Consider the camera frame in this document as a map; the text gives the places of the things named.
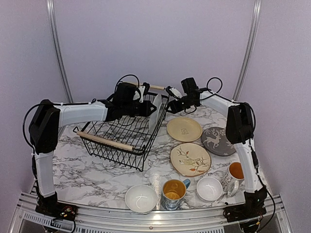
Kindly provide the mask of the red and teal plate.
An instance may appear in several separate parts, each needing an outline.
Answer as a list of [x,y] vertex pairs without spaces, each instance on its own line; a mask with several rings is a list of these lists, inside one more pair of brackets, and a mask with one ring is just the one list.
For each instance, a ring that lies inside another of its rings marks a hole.
[[156,110],[150,115],[149,118],[149,133],[154,131],[157,124],[160,107],[162,106],[162,96],[160,94],[155,97],[153,105],[156,107]]

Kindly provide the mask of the pale yellow round plate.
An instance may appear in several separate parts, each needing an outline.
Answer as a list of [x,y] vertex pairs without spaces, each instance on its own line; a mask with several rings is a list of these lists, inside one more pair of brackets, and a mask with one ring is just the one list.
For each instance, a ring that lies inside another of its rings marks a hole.
[[201,137],[201,125],[189,117],[175,117],[167,124],[167,133],[175,140],[193,142]]

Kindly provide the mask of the black wire dish rack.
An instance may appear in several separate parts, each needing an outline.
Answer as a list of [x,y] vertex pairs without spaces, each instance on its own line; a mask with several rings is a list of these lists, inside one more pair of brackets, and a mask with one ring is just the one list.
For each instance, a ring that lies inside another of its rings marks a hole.
[[[158,94],[148,91],[144,99],[153,103]],[[169,97],[160,95],[162,106],[152,133],[149,133],[150,117],[142,116],[123,116],[109,122],[89,121],[81,130],[75,128],[74,132],[80,136],[89,155],[143,171],[145,160],[166,116]]]

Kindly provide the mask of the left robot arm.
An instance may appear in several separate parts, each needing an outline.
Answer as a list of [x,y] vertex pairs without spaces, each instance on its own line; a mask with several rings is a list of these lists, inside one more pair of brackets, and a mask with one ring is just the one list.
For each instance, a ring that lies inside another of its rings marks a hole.
[[149,117],[158,107],[144,99],[148,90],[147,83],[121,82],[106,100],[53,103],[45,99],[33,106],[36,112],[29,124],[29,137],[25,140],[33,150],[32,171],[37,185],[38,205],[49,215],[57,216],[62,210],[52,173],[52,158],[58,144],[59,129],[89,121],[109,122],[123,116]]

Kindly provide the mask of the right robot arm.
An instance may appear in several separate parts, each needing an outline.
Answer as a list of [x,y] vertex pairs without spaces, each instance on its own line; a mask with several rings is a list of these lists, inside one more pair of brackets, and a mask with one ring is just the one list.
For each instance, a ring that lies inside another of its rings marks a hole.
[[242,166],[245,181],[245,203],[225,208],[227,218],[236,219],[255,217],[266,214],[264,201],[267,188],[259,176],[259,161],[255,152],[254,130],[255,117],[252,107],[247,102],[236,102],[221,96],[208,87],[199,88],[194,78],[186,78],[181,82],[185,95],[174,87],[166,87],[169,96],[168,111],[176,114],[192,106],[210,107],[226,117],[225,134],[234,146]]

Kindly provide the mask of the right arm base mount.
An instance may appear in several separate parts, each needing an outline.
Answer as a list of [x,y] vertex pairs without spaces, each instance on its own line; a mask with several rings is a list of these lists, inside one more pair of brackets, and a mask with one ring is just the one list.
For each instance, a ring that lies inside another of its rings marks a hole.
[[227,222],[235,222],[261,217],[266,213],[267,211],[264,205],[249,207],[246,204],[239,204],[225,207],[223,216],[226,218]]

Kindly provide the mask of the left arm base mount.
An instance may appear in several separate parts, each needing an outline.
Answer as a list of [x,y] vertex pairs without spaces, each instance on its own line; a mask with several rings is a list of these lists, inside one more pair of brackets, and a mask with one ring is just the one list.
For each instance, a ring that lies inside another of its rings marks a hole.
[[78,207],[60,202],[41,203],[35,208],[35,211],[40,214],[51,216],[58,219],[74,221],[76,218]]

